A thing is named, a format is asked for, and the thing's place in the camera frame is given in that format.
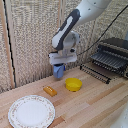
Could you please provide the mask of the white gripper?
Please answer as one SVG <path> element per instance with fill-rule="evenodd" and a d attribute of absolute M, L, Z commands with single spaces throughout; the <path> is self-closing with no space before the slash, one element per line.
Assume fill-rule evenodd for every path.
<path fill-rule="evenodd" d="M 55 64 L 75 62 L 77 60 L 77 55 L 75 53 L 69 53 L 67 55 L 61 56 L 59 53 L 50 53 L 49 62 L 53 66 L 53 75 L 56 76 L 57 70 Z"/>

